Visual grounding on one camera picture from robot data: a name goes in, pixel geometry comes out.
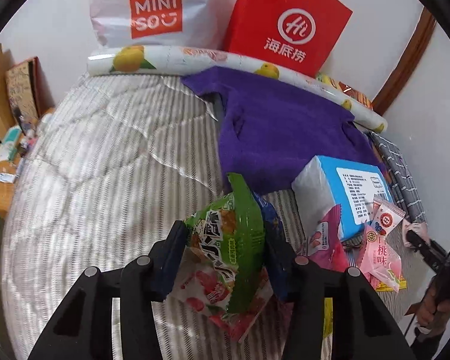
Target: red haidilao bag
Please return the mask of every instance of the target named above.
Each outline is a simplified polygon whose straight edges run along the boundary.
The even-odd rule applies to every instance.
[[[224,49],[315,77],[351,15],[338,0],[237,0]]]

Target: green snack package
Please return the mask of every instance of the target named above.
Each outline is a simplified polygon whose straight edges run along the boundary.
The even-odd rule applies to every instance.
[[[185,221],[188,245],[217,275],[195,273],[210,305],[226,303],[226,312],[247,311],[260,283],[265,230],[260,208],[243,177],[228,173],[233,192]]]

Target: hi logo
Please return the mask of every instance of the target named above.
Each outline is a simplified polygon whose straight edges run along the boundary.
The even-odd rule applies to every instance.
[[[182,31],[182,0],[130,0],[132,39]]]
[[[315,35],[315,20],[306,10],[292,8],[278,18],[278,32],[291,44],[305,44]]]

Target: wall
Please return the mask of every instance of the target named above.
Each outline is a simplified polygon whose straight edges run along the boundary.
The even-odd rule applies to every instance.
[[[235,0],[220,0],[223,33]],[[324,71],[373,98],[395,68],[418,22],[417,0],[341,0],[353,10]],[[46,98],[58,104],[97,48],[88,0],[27,0],[0,33],[20,62],[37,55]]]
[[[384,135],[405,157],[426,210],[428,231],[449,250],[450,40],[440,26],[408,84],[384,116],[389,125]],[[416,301],[425,293],[429,280],[417,293]],[[406,327],[408,321],[405,318],[401,326]],[[450,322],[441,346],[449,336]]]

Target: purple cloth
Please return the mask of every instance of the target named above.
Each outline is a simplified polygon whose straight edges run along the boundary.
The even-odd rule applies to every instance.
[[[218,153],[223,179],[243,175],[260,194],[291,188],[316,155],[379,165],[343,107],[275,79],[225,67],[182,78],[198,96],[217,92],[225,116]]]

